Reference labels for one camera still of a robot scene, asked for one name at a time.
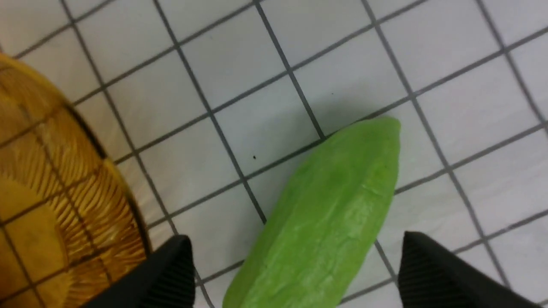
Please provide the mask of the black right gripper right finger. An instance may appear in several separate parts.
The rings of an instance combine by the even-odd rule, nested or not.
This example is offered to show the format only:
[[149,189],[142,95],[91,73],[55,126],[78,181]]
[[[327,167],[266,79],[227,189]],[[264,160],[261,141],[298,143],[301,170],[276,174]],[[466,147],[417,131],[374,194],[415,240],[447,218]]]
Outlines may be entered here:
[[398,276],[404,308],[536,308],[424,233],[403,237]]

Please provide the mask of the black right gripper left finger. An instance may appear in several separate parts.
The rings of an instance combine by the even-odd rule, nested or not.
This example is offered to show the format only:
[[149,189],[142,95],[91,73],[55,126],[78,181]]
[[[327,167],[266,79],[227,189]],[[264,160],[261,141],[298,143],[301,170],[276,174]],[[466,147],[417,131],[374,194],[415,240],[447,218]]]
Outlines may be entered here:
[[172,236],[85,308],[192,308],[196,300],[191,240]]

